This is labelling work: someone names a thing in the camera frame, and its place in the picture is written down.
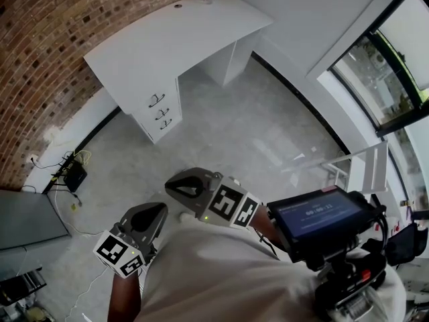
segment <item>display screen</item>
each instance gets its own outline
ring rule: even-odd
[[[278,209],[292,237],[300,237],[324,229],[360,211],[356,204],[339,192],[328,193]]]

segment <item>gray floor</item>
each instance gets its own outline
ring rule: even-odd
[[[326,173],[285,171],[315,159],[335,158],[339,147],[313,115],[266,69],[251,59],[225,88],[193,68],[179,78],[183,122],[156,145],[120,113],[89,143],[88,176],[77,191],[83,206],[58,193],[65,220],[82,232],[110,229],[128,208],[165,201],[170,209],[162,237],[185,208],[169,199],[164,183],[179,170],[201,166],[234,176],[264,202],[319,189]],[[97,237],[72,232],[70,247],[42,274],[48,283],[38,299],[63,321],[78,295],[105,267],[92,254]],[[106,321],[112,283],[106,271],[77,302],[67,321]]]

